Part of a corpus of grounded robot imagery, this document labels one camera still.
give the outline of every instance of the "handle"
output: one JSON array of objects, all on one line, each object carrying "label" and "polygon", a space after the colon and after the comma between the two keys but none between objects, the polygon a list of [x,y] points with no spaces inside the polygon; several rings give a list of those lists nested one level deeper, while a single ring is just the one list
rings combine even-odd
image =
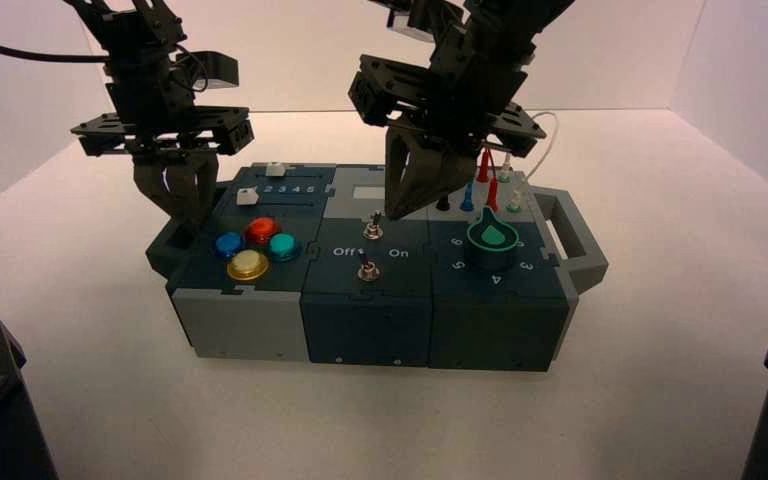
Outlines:
[{"label": "handle", "polygon": [[546,220],[551,220],[558,239],[567,252],[560,261],[569,272],[579,294],[602,281],[608,270],[608,260],[569,192],[554,188],[532,187],[534,197]]}]

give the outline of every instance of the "white backdrop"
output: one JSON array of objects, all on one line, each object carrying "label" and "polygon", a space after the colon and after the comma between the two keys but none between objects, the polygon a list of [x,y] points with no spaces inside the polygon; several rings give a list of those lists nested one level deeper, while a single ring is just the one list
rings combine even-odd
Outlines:
[{"label": "white backdrop", "polygon": [[[0,43],[43,52],[89,52],[62,2],[0,0]],[[106,110],[94,67],[0,56],[0,192],[72,142],[69,129]]]},{"label": "white backdrop", "polygon": [[672,108],[768,180],[768,1],[708,1]]},{"label": "white backdrop", "polygon": [[[240,88],[203,103],[346,110],[362,53],[427,65],[432,46],[386,29],[368,0],[167,0],[190,50],[240,62]],[[703,0],[578,0],[535,39],[517,99],[529,108],[665,108]],[[127,0],[111,6],[132,8]]]}]

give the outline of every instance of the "teal button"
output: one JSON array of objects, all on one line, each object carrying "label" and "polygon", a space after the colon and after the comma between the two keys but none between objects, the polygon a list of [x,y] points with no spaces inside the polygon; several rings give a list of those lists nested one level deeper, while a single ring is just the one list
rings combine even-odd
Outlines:
[{"label": "teal button", "polygon": [[296,258],[299,248],[296,238],[288,233],[279,233],[269,240],[269,253],[273,260],[286,262]]}]

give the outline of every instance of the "white button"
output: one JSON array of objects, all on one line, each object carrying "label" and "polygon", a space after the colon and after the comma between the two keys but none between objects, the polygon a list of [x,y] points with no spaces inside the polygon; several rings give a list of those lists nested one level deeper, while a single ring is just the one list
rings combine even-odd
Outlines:
[{"label": "white button", "polygon": [[237,205],[256,205],[260,195],[252,188],[241,188],[237,190]]},{"label": "white button", "polygon": [[283,177],[287,174],[287,167],[281,162],[269,162],[266,164],[267,177]]}]

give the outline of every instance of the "blue button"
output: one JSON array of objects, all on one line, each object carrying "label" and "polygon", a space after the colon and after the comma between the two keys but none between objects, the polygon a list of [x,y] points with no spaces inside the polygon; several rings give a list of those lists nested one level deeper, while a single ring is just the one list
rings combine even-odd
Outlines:
[{"label": "blue button", "polygon": [[246,243],[239,233],[224,233],[216,239],[216,254],[224,259],[234,258],[234,255],[242,252],[246,248]]}]

